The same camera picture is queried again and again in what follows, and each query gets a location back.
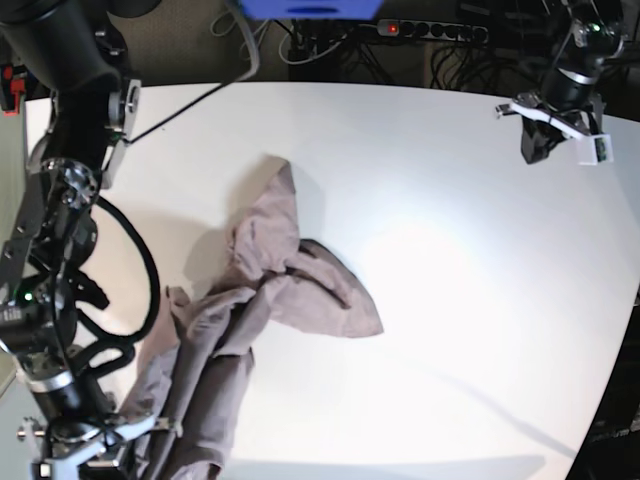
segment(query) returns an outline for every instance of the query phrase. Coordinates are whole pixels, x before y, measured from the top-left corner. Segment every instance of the red power switch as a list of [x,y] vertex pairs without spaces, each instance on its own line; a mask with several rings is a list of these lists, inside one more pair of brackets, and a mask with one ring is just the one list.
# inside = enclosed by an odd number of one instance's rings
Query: red power switch
[[397,37],[400,33],[400,23],[397,20],[379,20],[378,34],[381,37]]
[[22,95],[25,93],[27,93],[27,82],[24,78],[14,78],[11,80],[11,95],[13,95],[15,108],[11,111],[4,112],[5,117],[13,117],[20,114],[20,101],[22,99]]

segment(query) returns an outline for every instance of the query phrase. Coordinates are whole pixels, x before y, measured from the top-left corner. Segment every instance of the white table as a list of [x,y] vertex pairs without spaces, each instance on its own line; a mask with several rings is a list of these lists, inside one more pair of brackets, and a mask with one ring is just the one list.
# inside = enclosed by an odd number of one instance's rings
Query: white table
[[[137,131],[206,86],[145,89]],[[386,333],[346,341],[269,325],[242,406],[234,480],[560,480],[607,384],[640,280],[640,126],[611,119],[616,163],[564,144],[527,166],[492,97],[244,84],[129,150],[107,197],[163,284],[201,292],[224,235],[279,163],[303,236],[334,251]],[[29,141],[48,118],[29,105]],[[87,268],[132,330],[147,308],[133,246],[102,212]],[[108,379],[122,396],[132,369]]]

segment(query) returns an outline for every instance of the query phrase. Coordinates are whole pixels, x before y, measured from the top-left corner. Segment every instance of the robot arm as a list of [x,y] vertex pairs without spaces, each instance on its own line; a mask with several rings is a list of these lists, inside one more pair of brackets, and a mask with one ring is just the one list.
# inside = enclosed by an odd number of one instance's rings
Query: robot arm
[[569,138],[580,147],[581,163],[611,161],[611,140],[602,132],[604,107],[595,86],[605,61],[623,50],[621,3],[563,0],[551,31],[556,39],[553,60],[540,88],[498,106],[498,116],[522,116],[522,155],[528,164],[548,158]]
[[[142,239],[99,194],[123,158],[140,81],[131,76],[126,45],[100,1],[3,0],[0,31],[52,91],[49,128],[29,160],[22,204],[0,257],[0,347],[13,355],[47,421],[46,428],[30,422],[21,430],[33,445],[42,439],[32,475],[130,478],[132,462],[123,458],[131,456],[131,441],[160,427],[151,415],[117,415],[98,379],[134,359],[134,343],[157,316],[160,284]],[[105,332],[76,307],[78,301],[100,309],[109,304],[80,271],[97,241],[90,216],[96,204],[127,229],[150,275],[149,313],[129,336]],[[27,264],[37,273],[25,278]],[[97,338],[84,349],[73,345],[78,322]],[[120,356],[90,364],[108,349]]]

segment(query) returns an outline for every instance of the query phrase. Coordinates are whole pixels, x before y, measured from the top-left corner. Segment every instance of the gray towel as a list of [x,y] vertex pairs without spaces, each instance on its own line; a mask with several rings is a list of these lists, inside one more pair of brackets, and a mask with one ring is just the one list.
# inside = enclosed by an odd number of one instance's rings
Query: gray towel
[[182,438],[156,432],[136,444],[139,476],[215,478],[233,445],[254,359],[269,320],[336,337],[382,333],[373,300],[328,250],[300,240],[287,163],[229,235],[229,263],[204,299],[164,292],[122,411],[180,421]]

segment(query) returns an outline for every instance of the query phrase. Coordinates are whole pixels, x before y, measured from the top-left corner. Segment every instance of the power strip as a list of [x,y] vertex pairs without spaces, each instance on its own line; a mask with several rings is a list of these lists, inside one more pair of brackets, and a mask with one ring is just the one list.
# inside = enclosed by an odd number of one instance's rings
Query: power strip
[[422,38],[451,42],[489,42],[489,30],[460,23],[418,22],[415,20],[380,20],[378,34],[382,37]]

